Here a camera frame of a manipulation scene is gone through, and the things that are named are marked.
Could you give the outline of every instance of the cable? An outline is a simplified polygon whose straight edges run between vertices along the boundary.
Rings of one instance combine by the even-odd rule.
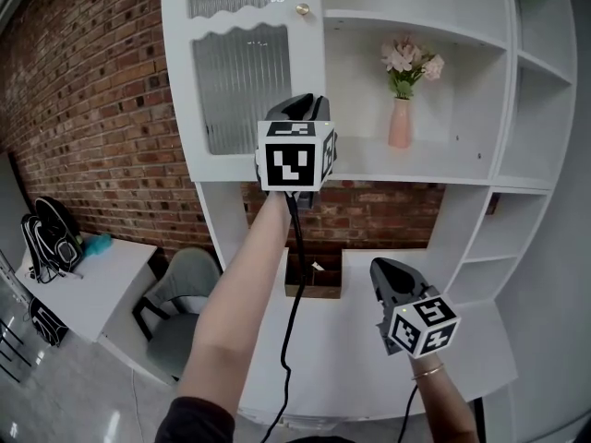
[[[139,434],[141,435],[141,443],[145,443],[144,431],[141,429],[141,422],[139,421],[138,395],[136,394],[136,371],[131,368],[131,390],[133,390],[133,400],[136,403],[136,419],[138,420]]]
[[[410,413],[410,406],[413,403],[413,399],[415,398],[416,390],[418,386],[415,386],[413,391],[410,393],[410,398],[408,399],[408,403],[406,404],[406,412],[404,413],[404,420],[403,420],[403,427],[400,430],[400,436],[398,436],[398,443],[402,443],[404,438],[404,432],[406,431],[406,422],[408,422],[408,414]]]
[[[287,331],[285,332],[285,338],[283,339],[283,347],[281,350],[281,366],[283,369],[285,369],[285,384],[283,386],[283,406],[279,413],[277,413],[275,420],[267,430],[267,433],[265,434],[265,437],[262,439],[261,443],[265,443],[265,441],[267,441],[267,439],[271,436],[273,428],[281,420],[283,412],[287,408],[287,403],[289,401],[289,379],[292,376],[292,369],[285,362],[285,355],[287,354],[287,345],[289,344],[289,339],[292,336],[294,321],[296,320],[297,308],[299,306],[299,302],[302,298],[302,295],[304,294],[304,288],[306,287],[306,256],[304,255],[304,240],[302,239],[302,229],[299,224],[299,216],[297,214],[297,203],[293,194],[285,192],[285,198],[287,199],[287,208],[289,209],[289,212],[292,216],[292,220],[294,222],[295,243],[297,244],[297,255],[299,257],[299,267],[301,269],[301,275],[299,278],[299,287],[297,288],[297,293],[295,294],[295,300],[292,306],[292,311],[289,315],[289,320],[287,321]]]

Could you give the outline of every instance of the bracelet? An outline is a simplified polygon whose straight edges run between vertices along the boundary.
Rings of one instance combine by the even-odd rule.
[[[419,374],[418,376],[413,376],[413,378],[411,380],[418,380],[422,377],[426,377],[426,376],[430,376],[432,374],[435,374],[437,371],[440,371],[443,369],[443,364],[438,365],[435,369],[431,369],[430,371],[427,371],[426,373],[423,374]]]

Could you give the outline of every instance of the blue cloth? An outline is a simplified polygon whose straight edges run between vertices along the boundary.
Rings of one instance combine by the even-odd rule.
[[[113,244],[110,234],[104,233],[101,236],[93,236],[84,242],[84,256],[100,255],[105,249]]]

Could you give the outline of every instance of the white desk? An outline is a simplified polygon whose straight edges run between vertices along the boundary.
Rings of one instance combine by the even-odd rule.
[[[22,268],[16,276],[71,331],[97,341],[139,372],[170,382],[145,357],[146,338],[131,311],[156,282],[148,260],[156,246],[113,240],[100,255],[85,257],[76,267],[83,279],[56,278],[40,284]]]
[[[293,373],[286,421],[314,426],[404,415],[415,383],[406,354],[385,352],[376,328],[383,314],[369,265],[374,257],[391,257],[420,270],[424,255],[413,250],[345,250],[341,299],[302,299],[287,352]],[[294,302],[283,288],[285,257],[279,271],[240,402],[245,416],[266,424],[283,404],[285,371],[279,356]],[[517,372],[494,302],[458,306],[458,311],[463,321],[452,346],[440,355],[453,382],[471,401],[504,386]],[[423,411],[417,395],[411,413]]]

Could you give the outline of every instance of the forearm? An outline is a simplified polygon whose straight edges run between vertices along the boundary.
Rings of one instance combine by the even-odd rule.
[[[271,193],[199,317],[179,395],[236,412],[289,222],[283,194]]]
[[[436,353],[418,360],[411,359],[415,376],[435,369],[440,364],[441,360]],[[474,416],[445,368],[418,378],[416,384],[435,443],[478,442]]]

